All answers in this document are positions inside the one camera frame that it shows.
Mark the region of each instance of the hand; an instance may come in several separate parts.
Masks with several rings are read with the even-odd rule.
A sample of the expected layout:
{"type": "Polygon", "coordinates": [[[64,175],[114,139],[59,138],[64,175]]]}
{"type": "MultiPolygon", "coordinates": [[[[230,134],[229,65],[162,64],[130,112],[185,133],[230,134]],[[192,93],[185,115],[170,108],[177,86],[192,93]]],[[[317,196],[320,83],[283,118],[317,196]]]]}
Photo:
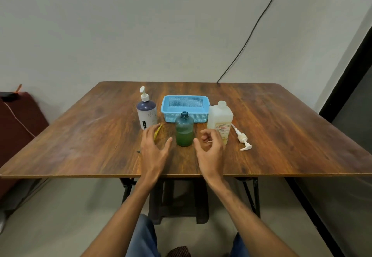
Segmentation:
{"type": "Polygon", "coordinates": [[[202,141],[205,146],[212,147],[206,152],[203,150],[197,138],[194,138],[194,147],[199,160],[199,168],[204,179],[209,185],[223,180],[224,150],[225,146],[221,134],[213,129],[202,130],[202,141]]]}
{"type": "Polygon", "coordinates": [[[164,169],[165,161],[169,154],[169,149],[172,144],[172,138],[168,138],[165,146],[160,150],[154,142],[154,133],[160,124],[153,125],[142,133],[142,142],[141,142],[141,155],[142,163],[141,177],[145,181],[154,186],[164,169]]]}

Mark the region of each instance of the green liquid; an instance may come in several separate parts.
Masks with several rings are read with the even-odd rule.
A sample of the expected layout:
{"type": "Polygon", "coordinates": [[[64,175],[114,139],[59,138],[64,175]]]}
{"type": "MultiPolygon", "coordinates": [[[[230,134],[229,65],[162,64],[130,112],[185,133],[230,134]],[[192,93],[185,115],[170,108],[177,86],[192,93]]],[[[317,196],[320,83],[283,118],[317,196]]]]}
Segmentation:
{"type": "Polygon", "coordinates": [[[194,139],[194,131],[178,132],[176,131],[176,142],[179,146],[186,147],[192,144],[194,139]]]}

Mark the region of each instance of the white pump nozzle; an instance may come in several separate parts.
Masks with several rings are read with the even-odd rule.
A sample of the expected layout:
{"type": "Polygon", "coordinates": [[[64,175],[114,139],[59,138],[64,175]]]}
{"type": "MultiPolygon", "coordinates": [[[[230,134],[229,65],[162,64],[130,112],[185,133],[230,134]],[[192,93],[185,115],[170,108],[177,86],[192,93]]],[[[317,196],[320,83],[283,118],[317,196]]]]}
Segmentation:
{"type": "Polygon", "coordinates": [[[245,147],[244,148],[241,148],[240,151],[251,149],[252,146],[247,142],[248,137],[244,133],[241,133],[237,128],[235,128],[235,126],[232,123],[231,123],[231,125],[235,129],[235,132],[238,135],[239,141],[241,143],[244,143],[245,144],[245,147]]]}
{"type": "Polygon", "coordinates": [[[141,99],[143,102],[147,102],[150,100],[150,97],[148,96],[147,93],[145,93],[145,87],[144,86],[141,86],[141,88],[139,89],[139,91],[142,93],[141,95],[141,99]]]}

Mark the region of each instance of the jeans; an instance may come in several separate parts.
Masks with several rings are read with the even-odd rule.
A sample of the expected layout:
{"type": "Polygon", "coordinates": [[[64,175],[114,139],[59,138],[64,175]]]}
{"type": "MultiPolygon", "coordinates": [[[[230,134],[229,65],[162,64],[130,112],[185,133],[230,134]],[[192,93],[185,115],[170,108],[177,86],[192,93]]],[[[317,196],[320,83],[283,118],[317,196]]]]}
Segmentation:
{"type": "MultiPolygon", "coordinates": [[[[144,214],[138,218],[126,257],[160,257],[157,248],[155,228],[152,221],[144,214]]],[[[237,233],[230,252],[231,257],[249,257],[240,234],[237,233]]]]}

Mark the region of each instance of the basket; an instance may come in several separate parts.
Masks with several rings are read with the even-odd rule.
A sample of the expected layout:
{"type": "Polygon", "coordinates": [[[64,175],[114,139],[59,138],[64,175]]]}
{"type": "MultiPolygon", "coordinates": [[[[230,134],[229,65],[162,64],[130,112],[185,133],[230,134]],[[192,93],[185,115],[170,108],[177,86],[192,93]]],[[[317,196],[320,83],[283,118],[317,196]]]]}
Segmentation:
{"type": "Polygon", "coordinates": [[[167,95],[161,103],[161,112],[167,123],[174,123],[183,111],[194,119],[194,123],[206,123],[210,105],[206,96],[167,95]]]}

